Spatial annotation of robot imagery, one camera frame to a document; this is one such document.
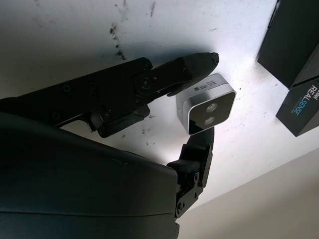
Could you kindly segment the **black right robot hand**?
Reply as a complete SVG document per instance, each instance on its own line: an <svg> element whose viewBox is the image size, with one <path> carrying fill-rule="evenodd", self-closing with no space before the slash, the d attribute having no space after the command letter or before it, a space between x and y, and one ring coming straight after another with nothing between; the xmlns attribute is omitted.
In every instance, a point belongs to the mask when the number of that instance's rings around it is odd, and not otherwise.
<svg viewBox="0 0 319 239"><path fill-rule="evenodd" d="M176 219L207 184L214 129L191 136L162 165L62 129L81 120L109 137L149 114L148 104L206 78L217 53L154 68L139 58L0 101L3 239L175 239Z"/></svg>

